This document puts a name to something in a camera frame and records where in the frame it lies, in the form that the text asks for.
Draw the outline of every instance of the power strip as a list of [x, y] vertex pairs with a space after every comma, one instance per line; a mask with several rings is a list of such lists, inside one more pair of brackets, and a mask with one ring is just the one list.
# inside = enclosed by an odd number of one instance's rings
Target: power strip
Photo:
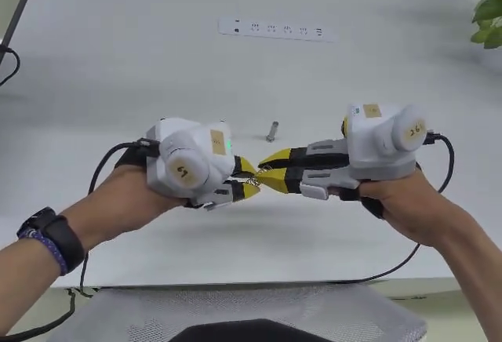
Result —
[[334, 35], [329, 29], [313, 24], [288, 24], [240, 18], [220, 18], [218, 31], [223, 35], [288, 38], [309, 42], [335, 41]]

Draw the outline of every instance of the bolt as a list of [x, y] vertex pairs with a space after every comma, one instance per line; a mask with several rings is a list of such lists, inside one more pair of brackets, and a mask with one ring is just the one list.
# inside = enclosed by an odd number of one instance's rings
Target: bolt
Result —
[[272, 122], [272, 126], [270, 127], [270, 132], [269, 134], [265, 137], [267, 142], [274, 142], [275, 140], [275, 134], [277, 134], [277, 128], [279, 126], [279, 123], [277, 121]]

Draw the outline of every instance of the black cable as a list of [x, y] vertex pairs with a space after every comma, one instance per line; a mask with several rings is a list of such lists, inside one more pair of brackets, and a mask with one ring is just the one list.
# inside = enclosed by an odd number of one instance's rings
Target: black cable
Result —
[[[445, 143], [446, 147], [448, 148], [449, 152], [449, 165], [448, 165], [448, 173], [446, 174], [446, 178], [443, 181], [441, 187], [438, 189], [439, 193], [442, 193], [446, 187], [448, 186], [448, 183], [450, 182], [452, 175], [453, 175], [453, 167], [455, 165], [455, 151], [453, 150], [453, 145], [449, 141], [449, 139], [442, 134], [437, 134], [437, 133], [428, 133], [427, 134], [427, 139], [425, 140], [424, 144], [433, 144], [436, 140], [441, 140]], [[93, 178], [91, 179], [91, 184], [89, 185], [89, 191], [88, 195], [90, 195], [95, 187], [96, 187], [96, 182], [97, 179], [100, 175], [101, 170], [107, 163], [107, 161], [110, 159], [110, 157], [117, 151], [124, 149], [124, 148], [130, 148], [130, 147], [148, 147], [152, 144], [151, 140], [139, 140], [137, 142], [130, 142], [130, 143], [124, 143], [124, 144], [118, 144], [111, 148], [106, 155], [101, 159], [100, 164], [96, 167], [96, 170], [94, 171]], [[413, 248], [411, 254], [407, 256], [399, 265], [394, 266], [392, 269], [387, 270], [383, 273], [377, 274], [377, 275], [372, 275], [371, 277], [367, 278], [361, 278], [361, 279], [348, 279], [345, 281], [330, 281], [331, 283], [337, 284], [337, 285], [351, 285], [351, 284], [356, 284], [356, 283], [363, 283], [363, 282], [370, 282], [375, 279], [379, 279], [382, 277], [385, 277], [397, 270], [399, 270], [401, 267], [405, 266], [409, 261], [415, 256], [417, 253], [418, 249], [420, 248], [420, 244], [417, 244], [415, 248]], [[79, 292], [81, 295], [84, 297], [93, 297], [93, 295], [90, 295], [86, 293], [83, 289], [84, 287], [84, 279], [85, 279], [85, 272], [87, 270], [87, 263], [89, 262], [89, 254], [85, 255], [84, 262], [82, 265], [82, 272], [80, 274], [80, 285], [78, 289], [75, 289], [77, 292]], [[22, 342], [24, 340], [29, 340], [30, 338], [34, 338], [36, 336], [40, 336], [42, 334], [45, 334], [49, 332], [50, 330], [56, 328], [57, 326], [61, 325], [63, 322], [65, 322], [70, 316], [72, 316], [75, 312], [75, 293], [71, 289], [67, 289], [68, 295], [70, 296], [70, 310], [62, 315], [60, 318], [57, 320], [44, 325], [40, 326], [38, 328], [33, 328], [30, 330], [27, 330], [22, 333], [18, 334], [12, 334], [7, 337], [0, 337], [0, 342]]]
[[23, 340], [29, 340], [35, 338], [42, 334], [49, 332], [50, 330], [61, 325], [63, 322], [68, 320], [71, 315], [75, 313], [75, 293], [71, 289], [67, 289], [68, 295], [70, 296], [70, 310], [64, 315], [59, 317], [57, 320], [50, 322], [47, 325], [39, 326], [38, 328], [33, 328], [25, 332], [11, 334], [10, 336], [0, 337], [1, 342], [21, 342]]
[[[100, 175], [101, 170], [107, 163], [107, 161], [110, 159], [110, 157], [117, 151], [123, 149], [123, 148], [130, 148], [130, 147], [145, 147], [151, 144], [152, 141], [149, 140], [139, 140], [137, 142], [129, 142], [129, 143], [124, 143], [124, 144], [118, 144], [111, 148], [101, 159], [100, 164], [96, 167], [96, 170], [94, 171], [93, 178], [91, 179], [91, 184], [89, 185], [89, 192], [88, 195], [90, 195], [93, 191], [94, 188], [96, 187], [96, 182], [97, 178]], [[89, 254], [87, 253], [84, 258], [83, 266], [82, 266], [82, 273], [80, 274], [80, 286], [78, 289], [75, 289], [78, 293], [83, 295], [84, 297], [93, 297], [93, 295], [90, 295], [86, 293], [83, 289], [84, 286], [84, 278], [85, 278], [85, 270], [87, 269], [87, 262], [89, 261]], [[22, 342], [24, 340], [29, 340], [31, 338], [35, 338], [37, 336], [40, 336], [42, 334], [45, 334], [49, 332], [50, 330], [56, 328], [57, 326], [61, 325], [63, 322], [68, 320], [70, 316], [72, 316], [75, 313], [75, 292], [72, 289], [67, 289], [68, 295], [70, 296], [70, 310], [59, 317], [57, 320], [50, 322], [47, 325], [44, 326], [39, 326], [38, 328], [33, 328], [30, 330], [27, 330], [25, 332], [17, 333], [17, 334], [11, 334], [10, 336], [6, 337], [0, 337], [0, 342]]]
[[[441, 187], [439, 187], [438, 189], [438, 193], [442, 193], [448, 186], [449, 182], [452, 180], [453, 168], [455, 167], [455, 150], [453, 149], [453, 145], [447, 137], [443, 136], [442, 134], [434, 132], [427, 133], [427, 138], [425, 139], [424, 144], [425, 145], [434, 144], [437, 140], [444, 142], [446, 148], [448, 148], [448, 155], [449, 155], [448, 172], [446, 173], [446, 177], [442, 182]], [[334, 283], [336, 285], [354, 285], [357, 283], [371, 282], [374, 281], [375, 279], [386, 277], [387, 275], [394, 273], [395, 271], [399, 270], [401, 267], [409, 263], [411, 259], [415, 256], [415, 254], [417, 254], [419, 248], [420, 244], [416, 244], [415, 248], [413, 248], [413, 250], [407, 256], [407, 258], [405, 258], [399, 265], [396, 265], [392, 269], [389, 269], [383, 273], [361, 279], [348, 279], [344, 281], [329, 281], [329, 282]]]
[[[89, 185], [89, 190], [87, 191], [87, 195], [90, 195], [92, 192], [94, 192], [94, 189], [96, 187], [96, 182], [97, 179], [101, 173], [101, 170], [107, 164], [108, 160], [111, 158], [111, 156], [117, 152], [120, 151], [124, 148], [130, 148], [130, 147], [139, 147], [141, 144], [139, 142], [128, 142], [125, 144], [117, 144], [116, 146], [112, 147], [101, 159], [100, 164], [97, 165], [96, 170], [94, 171], [93, 178], [91, 179], [91, 184]], [[84, 262], [82, 263], [82, 271], [80, 272], [80, 284], [78, 285], [78, 292], [83, 296], [87, 298], [93, 297], [93, 295], [90, 295], [84, 291], [84, 280], [85, 280], [85, 273], [87, 271], [87, 264], [89, 262], [89, 252], [85, 254], [84, 257]]]
[[9, 75], [7, 75], [5, 77], [5, 79], [3, 81], [0, 82], [0, 87], [2, 87], [3, 85], [5, 85], [10, 79], [12, 79], [14, 77], [14, 75], [17, 74], [17, 72], [19, 71], [19, 69], [21, 68], [21, 59], [19, 57], [19, 55], [16, 53], [16, 51], [14, 49], [10, 49], [8, 46], [5, 46], [3, 44], [0, 44], [0, 53], [10, 53], [12, 54], [14, 57], [16, 57], [16, 67], [14, 68], [13, 72], [10, 73]]

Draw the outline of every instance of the white table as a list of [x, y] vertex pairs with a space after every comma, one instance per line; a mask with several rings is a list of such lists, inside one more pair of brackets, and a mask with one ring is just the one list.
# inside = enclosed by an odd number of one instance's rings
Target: white table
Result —
[[[338, 137], [352, 101], [419, 103], [457, 151], [446, 194], [502, 245], [502, 75], [468, 39], [475, 0], [30, 0], [12, 47], [22, 71], [0, 91], [0, 246], [43, 206], [85, 195], [106, 150], [163, 116], [226, 119], [235, 153]], [[217, 20], [319, 22], [335, 43], [219, 35]], [[5, 60], [0, 73], [12, 62]], [[278, 139], [264, 136], [280, 122]], [[419, 153], [440, 184], [447, 153]], [[178, 209], [91, 254], [90, 286], [359, 278], [413, 244], [360, 205], [260, 195], [213, 213]], [[391, 278], [451, 273], [432, 249]], [[75, 286], [78, 272], [56, 286]]]

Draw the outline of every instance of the tan label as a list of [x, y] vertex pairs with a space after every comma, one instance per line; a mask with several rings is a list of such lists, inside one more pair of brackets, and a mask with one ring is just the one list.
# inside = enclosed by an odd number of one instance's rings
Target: tan label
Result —
[[415, 140], [427, 132], [424, 120], [417, 120], [407, 130], [405, 130], [405, 140]]
[[217, 155], [226, 155], [225, 137], [219, 130], [211, 130], [211, 141], [213, 142], [213, 153]]
[[193, 174], [191, 169], [187, 167], [183, 159], [176, 159], [169, 164], [169, 170], [186, 187], [193, 186], [197, 181], [197, 177]]
[[364, 109], [366, 118], [382, 117], [378, 104], [364, 104], [362, 109]]

